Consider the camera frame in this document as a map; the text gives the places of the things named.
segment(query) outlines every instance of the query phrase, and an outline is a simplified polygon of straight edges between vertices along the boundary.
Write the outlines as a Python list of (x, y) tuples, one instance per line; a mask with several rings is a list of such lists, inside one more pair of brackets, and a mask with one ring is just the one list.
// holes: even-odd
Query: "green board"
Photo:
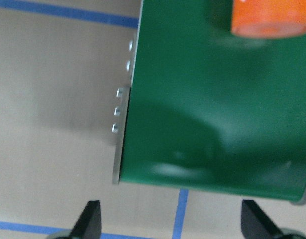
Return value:
[(306, 36), (235, 37), (231, 4), (144, 1), (121, 181), (302, 197)]

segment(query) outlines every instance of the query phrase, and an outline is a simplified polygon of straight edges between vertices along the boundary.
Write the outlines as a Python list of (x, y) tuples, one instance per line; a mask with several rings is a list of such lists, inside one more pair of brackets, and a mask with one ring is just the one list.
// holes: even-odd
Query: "orange cylinder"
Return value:
[(231, 32), (249, 38), (306, 33), (306, 0), (234, 0)]

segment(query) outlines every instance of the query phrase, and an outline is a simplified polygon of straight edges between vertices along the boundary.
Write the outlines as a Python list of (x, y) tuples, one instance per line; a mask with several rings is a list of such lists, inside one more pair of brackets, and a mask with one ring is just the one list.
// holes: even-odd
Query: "blue tape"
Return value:
[[(53, 227), (36, 226), (36, 225), (28, 225), (21, 223), (10, 223), (2, 221), (0, 221), (0, 229), (25, 232), (25, 233), (39, 233), (39, 234), (52, 234), (62, 230), (66, 230), (64, 228), (53, 228)], [(150, 238), (102, 233), (101, 239), (150, 239)]]
[(181, 189), (179, 191), (179, 196), (178, 196), (178, 205), (177, 205), (177, 210), (176, 210), (176, 215), (175, 215), (172, 239), (180, 239), (182, 236), (185, 211), (186, 211), (186, 205), (187, 205), (187, 198), (188, 198), (188, 190)]
[(137, 28), (138, 26), (138, 19), (133, 17), (119, 16), (103, 12), (81, 10), (35, 2), (0, 0), (0, 7), (129, 28)]
[(28, 224), (21, 224), (21, 223), (9, 223), (9, 222), (1, 222), (1, 221), (0, 221), (0, 229), (26, 232), (26, 233), (40, 233), (40, 234), (52, 234), (52, 233), (56, 233), (58, 231), (64, 230), (63, 228), (35, 226), (35, 225), (28, 225)]

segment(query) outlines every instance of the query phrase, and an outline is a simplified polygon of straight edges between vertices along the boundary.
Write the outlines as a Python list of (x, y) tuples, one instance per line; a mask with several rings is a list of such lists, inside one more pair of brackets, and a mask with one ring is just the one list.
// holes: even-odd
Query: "metal strip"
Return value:
[(133, 85), (133, 79), (134, 79), (134, 72), (135, 72), (135, 63), (136, 63), (136, 56), (137, 56), (137, 46), (138, 46), (138, 41), (139, 41), (139, 32), (141, 29), (141, 22), (142, 22), (142, 14), (143, 14), (143, 6), (144, 6), (144, 0), (142, 0), (141, 3), (141, 9), (139, 11), (139, 22), (138, 22), (138, 27), (137, 27), (137, 35), (136, 37), (136, 44), (135, 47), (133, 47), (133, 64), (132, 64), (132, 74), (131, 74), (131, 86)]
[(121, 161), (123, 156), (124, 135), (126, 128), (127, 110), (129, 102), (130, 87), (123, 87), (122, 100), (120, 105), (120, 115), (117, 132), (117, 144), (115, 150), (114, 168), (113, 168), (113, 184), (119, 183)]

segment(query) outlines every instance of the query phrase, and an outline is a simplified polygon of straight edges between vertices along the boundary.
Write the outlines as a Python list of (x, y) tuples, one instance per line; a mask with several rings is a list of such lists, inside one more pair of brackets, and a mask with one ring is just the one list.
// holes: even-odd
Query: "beige floor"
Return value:
[[(138, 17), (140, 0), (37, 0)], [(0, 9), (0, 221), (70, 228), (100, 199), (105, 233), (170, 239), (177, 189), (111, 184), (117, 87), (135, 29)], [(242, 197), (190, 191), (182, 238), (241, 239)], [(259, 199), (306, 234), (306, 206)], [(0, 230), (0, 239), (46, 235)]]

